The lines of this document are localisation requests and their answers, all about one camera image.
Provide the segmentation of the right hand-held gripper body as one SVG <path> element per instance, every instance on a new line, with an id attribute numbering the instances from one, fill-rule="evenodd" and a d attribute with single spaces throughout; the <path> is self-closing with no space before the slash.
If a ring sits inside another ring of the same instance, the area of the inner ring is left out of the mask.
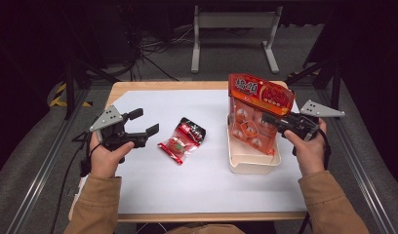
<path id="1" fill-rule="evenodd" d="M 312 140 L 320 129 L 319 119 L 343 117 L 344 111 L 309 100 L 299 111 L 291 112 L 278 122 L 278 132 L 282 135 L 289 130 L 303 140 Z"/>

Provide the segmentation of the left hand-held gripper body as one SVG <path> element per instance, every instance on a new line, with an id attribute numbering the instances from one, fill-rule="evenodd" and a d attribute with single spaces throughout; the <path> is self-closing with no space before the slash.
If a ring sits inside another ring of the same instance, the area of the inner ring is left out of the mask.
<path id="1" fill-rule="evenodd" d="M 102 146 L 114 151 L 129 142 L 134 142 L 124 129 L 127 120 L 128 117 L 121 114 L 114 105 L 107 107 L 90 127 L 90 132 L 95 134 L 98 140 L 94 149 Z"/>

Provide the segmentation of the large orange snack bag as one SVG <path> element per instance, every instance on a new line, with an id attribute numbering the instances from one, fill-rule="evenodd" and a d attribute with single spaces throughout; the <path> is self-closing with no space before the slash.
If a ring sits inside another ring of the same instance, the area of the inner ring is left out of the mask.
<path id="1" fill-rule="evenodd" d="M 294 93 L 285 85 L 254 75 L 230 74 L 228 95 L 229 133 L 263 154 L 274 155 L 278 130 L 262 116 L 267 114 L 278 119 L 289 115 L 295 100 Z"/>

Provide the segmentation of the small black-topped red sachet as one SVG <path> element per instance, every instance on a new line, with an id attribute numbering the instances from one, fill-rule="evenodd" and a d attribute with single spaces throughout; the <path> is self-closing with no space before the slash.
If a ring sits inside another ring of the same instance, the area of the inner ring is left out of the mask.
<path id="1" fill-rule="evenodd" d="M 198 148 L 204 141 L 206 130 L 182 117 L 175 127 L 173 135 L 167 140 L 159 142 L 157 146 L 178 165 L 182 165 L 184 158 Z"/>

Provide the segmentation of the cream plastic box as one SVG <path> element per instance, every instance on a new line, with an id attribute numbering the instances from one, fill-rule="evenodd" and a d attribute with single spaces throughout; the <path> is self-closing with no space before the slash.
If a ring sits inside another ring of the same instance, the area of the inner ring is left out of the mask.
<path id="1" fill-rule="evenodd" d="M 253 121 L 238 123 L 227 116 L 227 145 L 230 170 L 236 174 L 267 175 L 281 164 L 276 135 L 258 132 Z"/>

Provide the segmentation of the person's right hand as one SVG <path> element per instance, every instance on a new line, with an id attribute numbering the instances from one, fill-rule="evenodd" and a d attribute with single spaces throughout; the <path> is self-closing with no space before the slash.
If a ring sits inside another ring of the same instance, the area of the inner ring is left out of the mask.
<path id="1" fill-rule="evenodd" d="M 296 148 L 298 165 L 302 176 L 325 171 L 324 154 L 326 142 L 320 134 L 310 141 L 304 141 L 290 130 L 287 130 L 284 135 Z"/>

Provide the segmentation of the person's left hand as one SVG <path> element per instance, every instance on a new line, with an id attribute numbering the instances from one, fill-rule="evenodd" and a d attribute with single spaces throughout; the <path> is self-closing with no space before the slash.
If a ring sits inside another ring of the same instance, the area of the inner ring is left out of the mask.
<path id="1" fill-rule="evenodd" d="M 100 178 L 115 177 L 119 161 L 124 158 L 134 146 L 135 145 L 130 141 L 116 150 L 109 151 L 100 144 L 98 136 L 92 133 L 90 141 L 92 168 L 90 174 Z"/>

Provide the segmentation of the black tripod stand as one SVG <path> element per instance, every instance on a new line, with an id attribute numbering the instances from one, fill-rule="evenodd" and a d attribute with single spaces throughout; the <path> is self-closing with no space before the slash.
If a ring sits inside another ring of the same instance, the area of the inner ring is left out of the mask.
<path id="1" fill-rule="evenodd" d="M 312 82 L 314 89 L 324 90 L 329 83 L 332 83 L 331 108 L 338 109 L 341 82 L 341 69 L 339 63 L 339 58 L 316 62 L 301 72 L 290 74 L 285 80 L 285 83 L 288 86 L 293 85 L 302 78 L 307 77 L 309 74 L 318 71 L 318 75 Z"/>
<path id="2" fill-rule="evenodd" d="M 98 75 L 98 77 L 101 79 L 112 84 L 118 82 L 118 79 L 102 71 L 101 69 L 90 65 L 88 62 L 79 59 L 71 51 L 64 53 L 63 64 L 65 71 L 64 81 L 66 83 L 67 103 L 67 110 L 64 117 L 65 120 L 68 120 L 72 116 L 76 106 L 78 105 L 78 102 L 75 99 L 74 84 L 77 84 L 80 90 L 89 90 L 92 85 L 91 79 L 87 74 L 88 70 Z"/>

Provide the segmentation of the yellow and black hazard tape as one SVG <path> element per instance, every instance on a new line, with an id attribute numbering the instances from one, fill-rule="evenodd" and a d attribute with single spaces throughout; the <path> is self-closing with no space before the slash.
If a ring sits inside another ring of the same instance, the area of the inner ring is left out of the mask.
<path id="1" fill-rule="evenodd" d="M 60 86 L 57 88 L 53 99 L 50 101 L 50 106 L 67 107 L 67 101 L 61 99 L 61 96 L 65 91 L 66 91 L 66 84 L 61 83 Z"/>

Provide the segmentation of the white table mat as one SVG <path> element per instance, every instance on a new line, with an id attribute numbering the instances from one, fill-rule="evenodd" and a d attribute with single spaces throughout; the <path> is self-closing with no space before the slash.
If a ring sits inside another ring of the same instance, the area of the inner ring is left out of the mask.
<path id="1" fill-rule="evenodd" d="M 122 177 L 121 215 L 305 210 L 299 166 L 286 139 L 277 138 L 282 162 L 270 174 L 241 175 L 230 170 L 228 91 L 128 91 L 113 105 L 121 113 L 143 110 L 141 117 L 126 124 L 128 133 L 159 126 L 146 147 L 132 150 L 117 170 Z M 157 144 L 173 134 L 183 117 L 204 128 L 206 137 L 179 165 Z"/>

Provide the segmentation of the person's tan clothing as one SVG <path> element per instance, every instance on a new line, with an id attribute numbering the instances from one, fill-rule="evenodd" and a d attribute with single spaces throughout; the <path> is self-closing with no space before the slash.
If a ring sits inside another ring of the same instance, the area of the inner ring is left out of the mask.
<path id="1" fill-rule="evenodd" d="M 245 232 L 232 224 L 192 223 L 174 228 L 165 234 L 245 234 Z"/>

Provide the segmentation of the aluminium floor rail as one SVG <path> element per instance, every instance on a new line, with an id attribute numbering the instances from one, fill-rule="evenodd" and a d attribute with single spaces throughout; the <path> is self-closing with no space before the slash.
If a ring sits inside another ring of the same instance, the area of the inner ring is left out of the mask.
<path id="1" fill-rule="evenodd" d="M 346 88 L 340 89 L 339 108 L 346 115 L 328 121 L 333 150 L 330 169 L 372 234 L 398 234 L 398 182 Z"/>
<path id="2" fill-rule="evenodd" d="M 83 102 L 88 96 L 88 90 L 80 90 L 77 92 L 77 96 L 73 101 L 75 107 L 70 113 L 70 117 L 64 120 L 58 130 L 54 142 L 52 143 L 46 157 L 37 172 L 35 178 L 32 180 L 26 195 L 24 196 L 22 203 L 20 204 L 17 213 L 15 214 L 10 226 L 8 227 L 5 234 L 20 234 L 29 215 L 31 214 L 47 180 L 56 163 L 59 155 L 61 145 L 63 144 L 66 135 L 71 129 L 72 123 L 75 120 Z"/>

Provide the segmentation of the grey metal stand frame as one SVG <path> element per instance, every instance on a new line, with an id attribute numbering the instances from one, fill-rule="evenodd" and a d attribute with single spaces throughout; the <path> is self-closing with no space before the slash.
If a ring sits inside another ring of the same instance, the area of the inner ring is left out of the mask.
<path id="1" fill-rule="evenodd" d="M 273 74 L 279 73 L 279 67 L 272 51 L 273 41 L 282 16 L 283 7 L 268 12 L 201 12 L 194 9 L 194 45 L 190 71 L 199 72 L 200 66 L 200 29 L 201 28 L 267 28 L 269 36 L 261 42 L 267 62 Z"/>

